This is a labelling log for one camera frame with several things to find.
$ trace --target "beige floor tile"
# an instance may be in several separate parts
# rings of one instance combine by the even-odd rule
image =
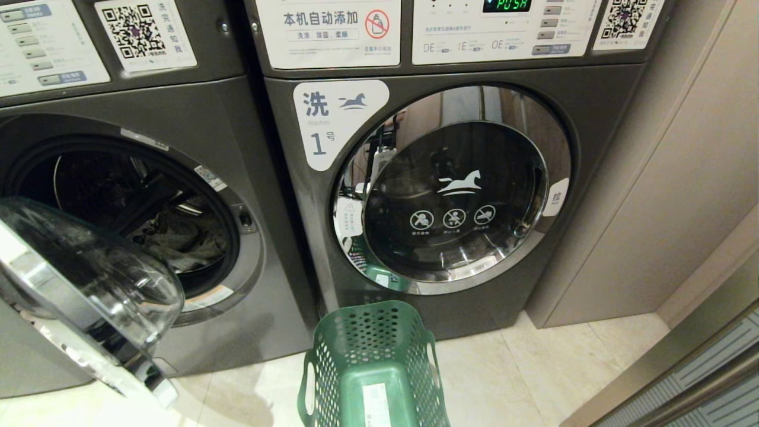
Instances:
[[[587,324],[536,330],[522,312],[501,335],[547,427],[557,427],[622,372]]]
[[[0,425],[14,427],[195,427],[202,400],[191,392],[207,387],[210,375],[175,381],[180,398],[171,410],[128,400],[104,384],[95,382],[83,387],[36,396],[4,400]]]
[[[451,425],[543,425],[500,332],[438,342],[436,351]]]
[[[629,368],[669,333],[669,327],[656,313],[594,321],[589,325],[622,369]]]
[[[297,427],[303,354],[215,372],[200,415],[202,427]]]

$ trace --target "plastic basket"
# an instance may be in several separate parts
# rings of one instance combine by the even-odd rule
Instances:
[[[308,366],[315,402],[306,410]],[[449,427],[435,337],[409,304],[341,308],[306,353],[298,412],[306,427]]]

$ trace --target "gray washer body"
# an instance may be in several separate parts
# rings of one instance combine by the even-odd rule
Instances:
[[[238,222],[238,259],[221,280],[222,285],[243,289],[247,294],[232,306],[222,303],[183,314],[188,324],[173,327],[158,346],[159,366],[170,376],[189,375],[248,365],[311,347],[318,314],[310,279],[283,200],[260,111],[251,96],[250,79],[234,28],[220,30],[220,22],[229,22],[224,3],[178,2],[180,12],[186,11],[182,18],[198,66],[133,75],[121,69],[92,3],[74,3],[112,81],[1,98],[0,133],[5,125],[17,120],[34,122],[42,117],[51,131],[59,131],[55,129],[59,117],[63,119],[61,123],[66,122],[65,118],[92,123],[98,136],[121,139],[125,144],[140,145],[123,138],[122,128],[146,135],[165,145],[159,149],[144,144],[155,154],[190,171],[196,165],[212,170],[228,186],[219,194],[229,195],[225,200],[243,205],[254,221],[253,232],[245,231]],[[252,90],[256,93],[263,87]],[[14,158],[39,142],[23,135],[13,136],[0,137],[0,188]],[[2,308],[4,315],[10,313],[5,310],[7,306]],[[18,345],[0,349],[5,361],[0,378],[13,378],[6,371],[39,375],[35,377],[37,381],[25,379],[21,384],[0,382],[0,398],[88,381],[86,375],[78,374],[73,363],[58,354],[27,358],[29,351],[58,350],[43,346],[44,339],[34,336],[36,332],[23,322],[6,327],[2,320],[5,317],[0,318],[4,341],[12,340]],[[47,378],[49,372],[61,372],[61,377]]]
[[[605,10],[607,2],[600,5]],[[539,283],[584,190],[603,154],[650,58],[666,28],[675,2],[664,9],[646,49],[592,52],[580,58],[534,59],[472,64],[411,64],[412,2],[402,3],[401,64],[396,67],[274,69],[266,55],[265,27],[254,39],[272,110],[276,117],[288,168],[299,202],[325,309],[384,299],[401,299],[414,305],[424,323],[439,339],[460,337],[512,325]],[[246,0],[250,22],[257,24],[253,0]],[[345,145],[332,167],[311,169],[306,161],[293,90],[305,81],[379,79],[389,88],[389,102],[363,125]],[[393,113],[432,93],[451,87],[492,84],[518,87],[536,95],[560,118],[570,140],[572,181],[564,207],[543,240],[524,259],[500,276],[471,289],[437,296],[416,296],[391,291],[364,277],[345,257],[335,238],[332,220],[333,189],[350,153],[379,123]]]

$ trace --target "number 1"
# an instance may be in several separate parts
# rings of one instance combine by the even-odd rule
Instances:
[[[314,156],[322,156],[326,152],[322,151],[322,141],[319,139],[319,134],[313,134],[311,137],[317,140],[317,150],[313,153]]]

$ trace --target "open washer door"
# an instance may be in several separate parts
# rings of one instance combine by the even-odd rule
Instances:
[[[165,262],[21,198],[0,200],[0,242],[0,294],[23,319],[124,396],[174,403],[151,359],[184,304]]]
[[[380,286],[457,292],[529,255],[559,214],[571,171],[565,129],[536,97],[444,90],[357,145],[335,188],[335,233]]]

